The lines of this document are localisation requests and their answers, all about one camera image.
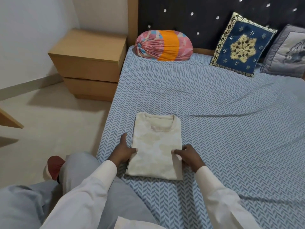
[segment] white long-sleeve shirt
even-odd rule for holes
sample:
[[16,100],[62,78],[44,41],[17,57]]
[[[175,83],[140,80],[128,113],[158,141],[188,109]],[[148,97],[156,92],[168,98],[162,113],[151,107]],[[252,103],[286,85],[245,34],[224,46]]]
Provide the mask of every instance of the white long-sleeve shirt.
[[[56,204],[41,228],[97,229],[107,192],[116,176],[116,165],[103,162],[89,177],[65,194]],[[195,174],[207,212],[214,229],[259,229],[253,216],[240,205],[239,196],[203,166]],[[119,228],[163,228],[153,223],[130,221],[121,217],[115,225]]]

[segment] headboard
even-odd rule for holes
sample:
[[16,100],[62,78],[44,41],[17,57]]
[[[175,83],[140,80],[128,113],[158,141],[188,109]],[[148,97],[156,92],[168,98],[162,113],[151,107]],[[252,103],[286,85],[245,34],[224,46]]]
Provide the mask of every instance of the headboard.
[[278,33],[305,27],[305,0],[128,0],[128,44],[147,30],[177,30],[194,52],[213,55],[234,11]]

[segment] mattress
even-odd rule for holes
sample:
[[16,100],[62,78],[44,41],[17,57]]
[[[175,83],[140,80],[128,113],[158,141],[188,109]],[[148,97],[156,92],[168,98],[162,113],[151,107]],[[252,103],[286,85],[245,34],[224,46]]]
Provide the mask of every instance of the mattress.
[[[305,225],[305,82],[259,73],[254,77],[209,66],[211,56],[183,62],[137,57],[129,48],[106,121],[98,160],[108,158],[135,115],[175,114],[182,142],[206,165],[262,228]],[[194,174],[183,181],[119,177],[165,228],[212,228]]]

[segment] shirt cuff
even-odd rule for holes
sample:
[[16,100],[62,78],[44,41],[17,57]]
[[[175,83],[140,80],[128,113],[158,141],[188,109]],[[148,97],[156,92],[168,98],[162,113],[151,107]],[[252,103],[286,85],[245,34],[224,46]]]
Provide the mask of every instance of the shirt cuff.
[[115,176],[117,173],[116,165],[112,161],[104,161],[91,175],[90,177],[95,177],[99,179],[108,192]]
[[224,185],[207,166],[202,166],[197,170],[195,180],[204,198],[215,190],[224,188]]

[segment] white wall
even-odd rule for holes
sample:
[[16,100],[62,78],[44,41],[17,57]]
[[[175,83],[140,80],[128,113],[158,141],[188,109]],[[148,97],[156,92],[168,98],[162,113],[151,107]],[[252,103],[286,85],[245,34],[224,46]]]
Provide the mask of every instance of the white wall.
[[57,73],[47,52],[74,27],[72,0],[1,0],[0,89]]
[[80,27],[128,34],[127,0],[73,0]]

